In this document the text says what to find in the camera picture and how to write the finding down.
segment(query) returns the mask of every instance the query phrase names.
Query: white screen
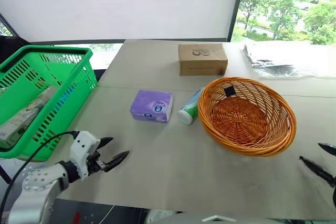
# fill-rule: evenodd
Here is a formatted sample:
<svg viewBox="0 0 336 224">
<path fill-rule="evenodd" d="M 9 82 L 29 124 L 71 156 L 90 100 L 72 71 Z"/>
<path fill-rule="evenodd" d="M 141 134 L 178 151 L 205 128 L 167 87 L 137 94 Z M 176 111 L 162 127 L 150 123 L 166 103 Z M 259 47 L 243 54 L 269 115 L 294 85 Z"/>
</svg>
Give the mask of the white screen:
<svg viewBox="0 0 336 224">
<path fill-rule="evenodd" d="M 235 0 L 0 0 L 28 41 L 226 38 Z"/>
</svg>

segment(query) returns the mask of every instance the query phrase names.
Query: metal robot arm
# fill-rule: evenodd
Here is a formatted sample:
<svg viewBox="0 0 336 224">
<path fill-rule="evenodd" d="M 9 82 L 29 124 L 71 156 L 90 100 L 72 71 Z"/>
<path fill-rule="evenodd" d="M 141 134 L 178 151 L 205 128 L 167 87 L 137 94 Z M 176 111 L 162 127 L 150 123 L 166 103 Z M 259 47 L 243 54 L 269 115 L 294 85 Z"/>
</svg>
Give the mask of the metal robot arm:
<svg viewBox="0 0 336 224">
<path fill-rule="evenodd" d="M 56 197 L 66 190 L 70 183 L 103 170 L 108 172 L 119 165 L 128 155 L 123 152 L 112 161 L 104 163 L 99 159 L 99 149 L 113 138 L 98 139 L 87 131 L 80 131 L 70 148 L 70 161 L 36 170 L 23 180 L 22 192 L 16 199 L 8 217 L 8 224 L 48 223 Z"/>
</svg>

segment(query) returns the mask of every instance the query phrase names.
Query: cardboard box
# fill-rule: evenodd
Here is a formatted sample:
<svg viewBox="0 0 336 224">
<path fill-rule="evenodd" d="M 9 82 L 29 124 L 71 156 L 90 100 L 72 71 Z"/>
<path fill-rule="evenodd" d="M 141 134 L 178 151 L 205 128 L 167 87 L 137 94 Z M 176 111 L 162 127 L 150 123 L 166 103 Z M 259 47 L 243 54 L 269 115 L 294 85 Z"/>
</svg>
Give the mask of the cardboard box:
<svg viewBox="0 0 336 224">
<path fill-rule="evenodd" d="M 179 45 L 180 76 L 222 76 L 227 67 L 223 44 Z"/>
</svg>

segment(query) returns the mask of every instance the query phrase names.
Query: purple tissue box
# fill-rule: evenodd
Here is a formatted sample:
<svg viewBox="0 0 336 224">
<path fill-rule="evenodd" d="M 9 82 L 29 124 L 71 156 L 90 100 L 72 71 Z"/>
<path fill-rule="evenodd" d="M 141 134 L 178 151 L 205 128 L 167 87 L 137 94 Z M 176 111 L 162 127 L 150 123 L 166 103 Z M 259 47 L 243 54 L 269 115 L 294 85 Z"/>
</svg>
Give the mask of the purple tissue box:
<svg viewBox="0 0 336 224">
<path fill-rule="evenodd" d="M 173 93 L 139 90 L 131 106 L 134 119 L 166 123 L 173 106 Z"/>
</svg>

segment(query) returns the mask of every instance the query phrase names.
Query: black cable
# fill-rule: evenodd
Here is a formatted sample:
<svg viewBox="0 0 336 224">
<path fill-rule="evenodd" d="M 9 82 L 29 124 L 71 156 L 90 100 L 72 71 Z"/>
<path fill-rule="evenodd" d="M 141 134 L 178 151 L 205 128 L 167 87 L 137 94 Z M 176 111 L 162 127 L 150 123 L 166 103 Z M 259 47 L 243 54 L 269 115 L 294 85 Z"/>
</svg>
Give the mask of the black cable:
<svg viewBox="0 0 336 224">
<path fill-rule="evenodd" d="M 22 172 L 22 170 L 28 165 L 28 163 L 35 157 L 35 155 L 44 147 L 46 146 L 48 143 L 50 143 L 52 140 L 54 140 L 55 138 L 62 136 L 62 135 L 66 135 L 66 134 L 70 134 L 72 135 L 74 138 L 76 138 L 76 136 L 78 135 L 77 131 L 66 131 L 66 132 L 62 132 L 59 134 L 56 134 L 55 136 L 49 138 L 47 141 L 45 141 L 44 143 L 41 144 L 41 146 L 39 148 L 36 149 L 36 151 L 34 151 L 34 153 L 29 157 L 29 159 L 26 160 L 26 162 L 20 167 L 20 169 L 16 172 L 16 174 L 14 175 L 12 181 L 9 183 L 5 195 L 1 201 L 1 207 L 0 207 L 0 221 L 2 220 L 2 215 L 4 213 L 5 210 L 5 205 L 6 205 L 6 201 L 9 195 L 9 192 L 11 190 L 11 188 L 14 185 L 15 180 L 17 179 L 17 177 L 20 175 L 20 173 Z"/>
</svg>

